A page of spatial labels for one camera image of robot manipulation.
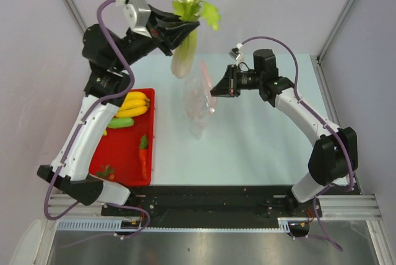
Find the yellow banana bunch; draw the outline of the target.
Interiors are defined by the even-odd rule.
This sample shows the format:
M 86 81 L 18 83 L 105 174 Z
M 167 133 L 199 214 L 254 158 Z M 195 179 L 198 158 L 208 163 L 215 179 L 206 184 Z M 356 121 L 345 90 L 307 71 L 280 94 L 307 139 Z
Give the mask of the yellow banana bunch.
M 149 110 L 150 99 L 146 94 L 139 91 L 129 92 L 121 105 L 116 118 L 133 118 L 143 115 Z

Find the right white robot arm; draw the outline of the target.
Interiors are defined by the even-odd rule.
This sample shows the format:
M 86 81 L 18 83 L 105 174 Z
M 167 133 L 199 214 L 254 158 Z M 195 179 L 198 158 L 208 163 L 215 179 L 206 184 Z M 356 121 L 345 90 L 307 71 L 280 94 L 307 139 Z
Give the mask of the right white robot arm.
M 312 145 L 308 173 L 291 188 L 285 201 L 286 211 L 300 216 L 308 201 L 334 186 L 335 181 L 348 177 L 346 190 L 354 186 L 357 162 L 357 134 L 352 128 L 341 128 L 326 120 L 299 96 L 296 84 L 279 75 L 272 50 L 253 53 L 254 67 L 242 70 L 243 56 L 233 48 L 234 64 L 227 66 L 224 76 L 210 91 L 213 97 L 238 97 L 242 90 L 258 90 L 261 99 L 284 113 L 304 133 Z

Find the green celery stalk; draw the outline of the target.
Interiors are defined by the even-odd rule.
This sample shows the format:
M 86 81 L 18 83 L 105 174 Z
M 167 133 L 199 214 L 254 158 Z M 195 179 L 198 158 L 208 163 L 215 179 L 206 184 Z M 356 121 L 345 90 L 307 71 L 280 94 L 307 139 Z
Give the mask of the green celery stalk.
M 206 21 L 213 30 L 220 28 L 221 15 L 219 9 L 204 0 L 174 0 L 173 13 L 183 22 Z M 178 79 L 185 78 L 192 69 L 197 47 L 197 30 L 193 30 L 176 48 L 171 62 L 171 71 Z

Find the clear zip top bag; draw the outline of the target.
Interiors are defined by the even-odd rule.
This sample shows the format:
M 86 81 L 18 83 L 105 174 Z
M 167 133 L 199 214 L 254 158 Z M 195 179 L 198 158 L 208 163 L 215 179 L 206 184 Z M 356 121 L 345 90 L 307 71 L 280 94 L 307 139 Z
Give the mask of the clear zip top bag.
M 217 97 L 211 95 L 214 87 L 209 70 L 203 60 L 197 63 L 184 81 L 183 109 L 189 132 L 201 139 L 210 115 L 214 114 Z

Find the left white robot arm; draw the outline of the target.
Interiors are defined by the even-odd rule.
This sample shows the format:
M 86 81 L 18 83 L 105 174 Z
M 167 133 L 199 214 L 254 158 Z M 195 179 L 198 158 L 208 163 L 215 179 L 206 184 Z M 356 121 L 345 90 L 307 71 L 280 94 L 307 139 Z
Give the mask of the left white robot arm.
M 134 86 L 131 65 L 156 49 L 171 56 L 200 22 L 184 21 L 149 4 L 126 3 L 123 8 L 132 23 L 120 38 L 103 21 L 104 9 L 114 2 L 107 0 L 99 6 L 98 22 L 84 33 L 82 55 L 90 63 L 91 74 L 80 112 L 59 154 L 49 165 L 39 166 L 37 175 L 49 184 L 48 194 L 57 188 L 85 206 L 115 204 L 120 213 L 130 215 L 137 207 L 130 190 L 91 175 L 90 163 L 103 132 Z

